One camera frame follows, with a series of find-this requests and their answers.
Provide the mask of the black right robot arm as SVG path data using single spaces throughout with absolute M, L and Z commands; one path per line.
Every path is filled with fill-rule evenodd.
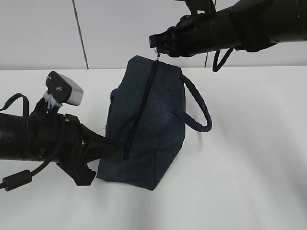
M 307 39 L 305 0 L 240 0 L 217 11 L 211 0 L 187 0 L 191 14 L 149 37 L 149 46 L 172 58 L 234 48 L 258 52 Z

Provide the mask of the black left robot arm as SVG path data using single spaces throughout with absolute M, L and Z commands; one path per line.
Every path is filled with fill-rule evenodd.
M 41 162 L 34 170 L 4 177 L 0 187 L 6 191 L 30 183 L 51 162 L 77 186 L 89 186 L 96 173 L 88 163 L 111 157 L 116 151 L 116 144 L 88 129 L 74 115 L 48 113 L 39 106 L 31 114 L 0 115 L 0 158 Z

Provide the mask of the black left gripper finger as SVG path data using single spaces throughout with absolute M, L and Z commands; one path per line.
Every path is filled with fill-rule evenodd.
M 110 158 L 117 153 L 118 146 L 108 140 L 106 137 L 98 135 L 96 138 L 95 158 L 103 159 Z
M 74 161 L 67 164 L 57 162 L 56 165 L 71 177 L 77 186 L 90 186 L 96 175 L 96 172 L 90 169 L 84 161 Z

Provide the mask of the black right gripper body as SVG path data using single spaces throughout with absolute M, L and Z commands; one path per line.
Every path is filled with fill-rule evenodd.
M 206 53 L 213 43 L 215 19 L 205 13 L 184 15 L 165 32 L 165 53 L 172 58 L 192 57 Z

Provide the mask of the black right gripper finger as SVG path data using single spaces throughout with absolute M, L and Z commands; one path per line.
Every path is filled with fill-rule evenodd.
M 149 47 L 155 48 L 158 53 L 173 54 L 174 45 L 174 30 L 149 36 Z

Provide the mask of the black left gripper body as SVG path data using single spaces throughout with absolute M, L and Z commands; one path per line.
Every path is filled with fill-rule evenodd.
M 28 155 L 42 164 L 54 162 L 66 173 L 91 173 L 88 163 L 101 157 L 101 136 L 74 115 L 59 114 L 59 107 L 41 98 L 28 117 Z

